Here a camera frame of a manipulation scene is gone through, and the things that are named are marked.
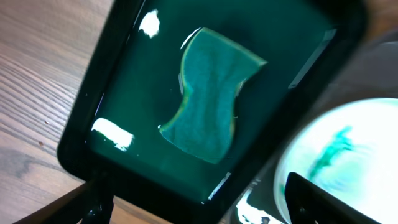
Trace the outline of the white plate with green stain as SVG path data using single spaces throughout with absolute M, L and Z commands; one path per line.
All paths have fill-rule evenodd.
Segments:
M 274 177 L 275 204 L 287 223 L 291 172 L 379 223 L 397 223 L 397 99 L 338 106 L 293 138 Z

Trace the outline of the green and yellow sponge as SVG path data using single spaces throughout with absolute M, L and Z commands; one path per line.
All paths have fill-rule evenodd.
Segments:
M 191 156 L 219 163 L 233 142 L 236 97 L 244 82 L 266 64 L 239 43 L 201 28 L 183 53 L 182 102 L 171 120 L 159 127 L 162 137 Z

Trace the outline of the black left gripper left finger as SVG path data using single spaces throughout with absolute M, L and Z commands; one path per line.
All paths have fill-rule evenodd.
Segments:
M 114 208 L 113 198 L 109 184 L 94 179 L 15 224 L 108 224 Z

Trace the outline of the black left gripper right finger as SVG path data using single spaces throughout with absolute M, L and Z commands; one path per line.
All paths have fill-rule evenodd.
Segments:
M 378 224 L 295 172 L 288 175 L 285 200 L 291 224 Z

